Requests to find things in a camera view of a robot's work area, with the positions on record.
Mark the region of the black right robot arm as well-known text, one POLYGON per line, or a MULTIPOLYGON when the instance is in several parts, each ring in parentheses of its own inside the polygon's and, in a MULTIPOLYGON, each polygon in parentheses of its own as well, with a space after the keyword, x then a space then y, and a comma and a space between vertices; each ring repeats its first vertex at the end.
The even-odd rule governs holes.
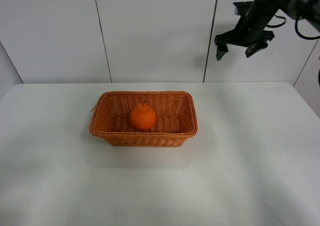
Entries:
POLYGON ((218 61, 228 53, 228 45, 244 47, 248 58, 266 49, 268 42, 275 37, 267 28, 275 28, 269 22, 278 10, 295 21, 295 32, 302 39, 308 40, 309 37, 299 32, 300 20, 307 20, 316 30, 320 29, 320 0, 253 0, 234 2, 234 6, 240 16, 235 28, 214 38, 218 61))

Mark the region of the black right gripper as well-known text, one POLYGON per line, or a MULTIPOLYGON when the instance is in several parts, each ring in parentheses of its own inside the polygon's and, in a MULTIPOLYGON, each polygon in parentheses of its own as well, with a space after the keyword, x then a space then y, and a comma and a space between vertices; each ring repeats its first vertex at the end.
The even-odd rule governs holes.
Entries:
POLYGON ((283 24, 269 25, 273 17, 282 19, 277 16, 279 6, 276 0, 253 0, 234 2, 235 14, 240 16, 235 28, 222 34, 218 34, 214 38, 216 49, 216 59, 220 61, 223 56, 229 52, 227 45, 236 45, 247 47, 245 55, 247 58, 255 53, 268 47, 268 38, 274 35, 265 28, 275 29, 283 24))

